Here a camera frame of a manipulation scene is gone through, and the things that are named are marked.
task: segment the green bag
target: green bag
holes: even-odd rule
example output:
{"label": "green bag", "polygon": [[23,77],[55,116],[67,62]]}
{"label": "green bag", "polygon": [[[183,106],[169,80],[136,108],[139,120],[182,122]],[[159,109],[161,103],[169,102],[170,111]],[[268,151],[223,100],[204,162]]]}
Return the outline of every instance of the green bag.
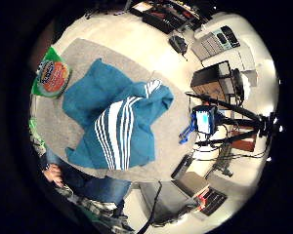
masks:
{"label": "green bag", "polygon": [[71,69],[50,47],[39,64],[37,76],[31,87],[31,93],[46,98],[57,98],[64,91]]}

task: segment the table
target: table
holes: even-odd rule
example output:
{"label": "table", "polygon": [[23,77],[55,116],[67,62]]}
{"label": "table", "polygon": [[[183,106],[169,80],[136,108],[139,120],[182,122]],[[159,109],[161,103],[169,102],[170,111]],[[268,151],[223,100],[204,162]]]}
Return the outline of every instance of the table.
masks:
{"label": "table", "polygon": [[[147,81],[150,78],[162,80],[174,95],[170,109],[151,126],[155,138],[155,161],[127,171],[95,170],[72,166],[81,172],[97,177],[111,176],[142,182],[171,180],[171,173],[177,168],[184,155],[192,150],[196,139],[195,134],[192,134],[188,143],[179,144],[179,133],[189,124],[188,97],[160,73],[155,72],[152,75],[152,72],[129,58],[87,40],[73,41],[63,52],[62,57],[73,70],[67,89],[85,75],[95,59],[102,58],[103,62],[117,67],[135,82]],[[65,115],[62,103],[63,96],[57,99],[37,98],[35,117],[38,134],[59,157],[67,162],[65,148],[76,148],[84,132],[77,123]]]}

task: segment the jeans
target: jeans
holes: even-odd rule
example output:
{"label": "jeans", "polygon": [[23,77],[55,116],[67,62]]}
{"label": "jeans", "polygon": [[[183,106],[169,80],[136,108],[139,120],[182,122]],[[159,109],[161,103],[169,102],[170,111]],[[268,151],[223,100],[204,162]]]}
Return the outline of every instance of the jeans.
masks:
{"label": "jeans", "polygon": [[99,202],[114,203],[116,206],[123,203],[122,200],[128,192],[130,181],[108,176],[97,178],[86,175],[71,167],[48,147],[45,157],[48,164],[57,164],[61,168],[63,182],[77,195]]}

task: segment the person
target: person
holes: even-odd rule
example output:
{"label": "person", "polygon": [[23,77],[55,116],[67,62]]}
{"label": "person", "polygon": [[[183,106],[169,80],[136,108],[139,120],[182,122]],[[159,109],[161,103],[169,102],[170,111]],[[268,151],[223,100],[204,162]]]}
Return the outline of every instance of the person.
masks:
{"label": "person", "polygon": [[130,188],[130,181],[84,174],[63,161],[49,147],[46,147],[40,163],[43,175],[56,188],[68,188],[78,197],[95,204],[102,214],[111,213],[110,218],[104,219],[107,225],[118,225],[123,233],[134,231],[127,222],[128,216],[123,213],[124,196]]}

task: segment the tripod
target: tripod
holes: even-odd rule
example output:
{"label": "tripod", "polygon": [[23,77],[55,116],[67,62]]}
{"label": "tripod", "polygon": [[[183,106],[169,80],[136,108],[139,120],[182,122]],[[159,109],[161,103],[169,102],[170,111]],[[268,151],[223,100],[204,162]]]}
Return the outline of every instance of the tripod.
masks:
{"label": "tripod", "polygon": [[231,119],[231,118],[225,118],[224,116],[219,116],[216,120],[216,125],[237,125],[237,126],[244,126],[244,127],[251,127],[253,130],[239,134],[237,136],[230,136],[226,138],[220,138],[220,139],[208,139],[196,142],[198,146],[206,146],[206,145],[214,145],[217,143],[233,143],[236,140],[246,139],[253,135],[256,135],[259,133],[259,137],[267,137],[266,145],[268,145],[271,141],[272,133],[274,132],[274,113],[271,112],[270,116],[263,116],[263,115],[257,115],[253,112],[244,109],[242,107],[232,105],[226,102],[223,102],[221,100],[217,100],[214,98],[211,98],[207,95],[194,95],[191,93],[186,93],[189,97],[192,98],[200,98],[203,101],[207,101],[209,103],[214,103],[216,105],[221,105],[231,111],[234,111],[236,113],[239,113],[249,119]]}

